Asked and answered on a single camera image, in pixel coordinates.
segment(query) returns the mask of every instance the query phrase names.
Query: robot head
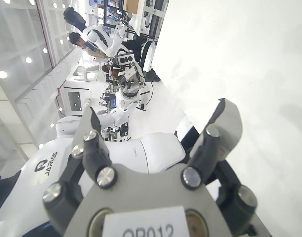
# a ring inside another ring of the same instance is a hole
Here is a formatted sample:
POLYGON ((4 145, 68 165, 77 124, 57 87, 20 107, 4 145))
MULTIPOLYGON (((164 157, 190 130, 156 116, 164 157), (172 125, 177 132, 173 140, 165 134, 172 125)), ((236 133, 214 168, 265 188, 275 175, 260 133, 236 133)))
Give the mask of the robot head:
POLYGON ((86 28, 86 21, 73 7, 66 8, 63 12, 63 17, 68 24, 75 26, 81 32, 86 28))
POLYGON ((119 67, 120 77, 117 82, 123 96, 132 98, 136 96, 140 88, 143 88, 145 78, 141 67, 135 61, 132 52, 117 54, 113 63, 119 67))

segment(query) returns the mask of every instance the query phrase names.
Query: gray metal plate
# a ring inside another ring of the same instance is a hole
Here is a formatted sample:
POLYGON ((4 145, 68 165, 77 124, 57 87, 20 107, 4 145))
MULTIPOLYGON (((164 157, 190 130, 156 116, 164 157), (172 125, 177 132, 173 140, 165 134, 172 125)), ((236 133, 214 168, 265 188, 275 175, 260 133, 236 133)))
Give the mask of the gray metal plate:
POLYGON ((103 208, 115 213, 182 205, 202 214, 210 237, 231 237, 228 226, 205 185, 195 191, 186 189, 180 174, 186 165, 177 164, 158 174, 134 172, 115 164, 118 180, 111 189, 94 185, 80 204, 64 237, 85 237, 93 216, 103 208))

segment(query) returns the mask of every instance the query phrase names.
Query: label sticker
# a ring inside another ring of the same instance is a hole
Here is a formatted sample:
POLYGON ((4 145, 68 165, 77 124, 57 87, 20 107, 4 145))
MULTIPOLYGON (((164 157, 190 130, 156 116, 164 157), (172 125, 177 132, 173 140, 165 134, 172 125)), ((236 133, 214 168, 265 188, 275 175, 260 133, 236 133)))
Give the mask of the label sticker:
POLYGON ((189 237, 182 206, 106 215, 103 237, 189 237))

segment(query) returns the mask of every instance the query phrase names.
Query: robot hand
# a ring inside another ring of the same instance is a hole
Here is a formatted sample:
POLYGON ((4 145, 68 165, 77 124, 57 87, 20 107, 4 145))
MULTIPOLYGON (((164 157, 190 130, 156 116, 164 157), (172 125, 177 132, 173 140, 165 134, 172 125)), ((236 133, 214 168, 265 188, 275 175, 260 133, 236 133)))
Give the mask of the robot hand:
POLYGON ((126 37, 126 30, 127 27, 124 26, 122 23, 119 23, 116 26, 112 45, 105 51, 105 54, 107 56, 113 57, 118 52, 119 47, 121 46, 122 42, 124 41, 124 38, 126 37))
POLYGON ((84 112, 91 123, 82 124, 82 117, 73 145, 83 144, 82 167, 95 184, 83 198, 64 171, 46 192, 51 190, 54 197, 44 204, 52 225, 64 237, 140 237, 150 232, 153 236, 160 232, 159 236, 231 237, 251 227, 256 197, 225 160, 218 161, 224 153, 221 142, 231 151, 242 133, 238 109, 230 101, 221 99, 189 162, 158 174, 112 164, 98 133, 99 120, 94 112, 91 117, 84 112), (227 122, 235 129, 223 130, 221 125, 227 122), (221 183, 216 202, 206 189, 215 179, 221 183))

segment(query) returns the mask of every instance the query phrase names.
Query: black hair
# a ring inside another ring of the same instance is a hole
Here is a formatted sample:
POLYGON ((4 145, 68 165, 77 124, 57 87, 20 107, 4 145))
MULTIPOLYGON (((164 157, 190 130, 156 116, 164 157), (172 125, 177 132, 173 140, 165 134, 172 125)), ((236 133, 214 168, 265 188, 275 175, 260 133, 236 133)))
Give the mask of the black hair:
POLYGON ((103 66, 102 66, 102 71, 103 71, 103 72, 106 72, 106 73, 109 73, 109 70, 107 69, 107 66, 109 66, 109 65, 108 65, 108 64, 103 65, 103 66))
POLYGON ((76 42, 79 41, 79 38, 81 37, 79 33, 70 33, 69 37, 70 37, 70 43, 79 46, 78 44, 76 44, 76 42))

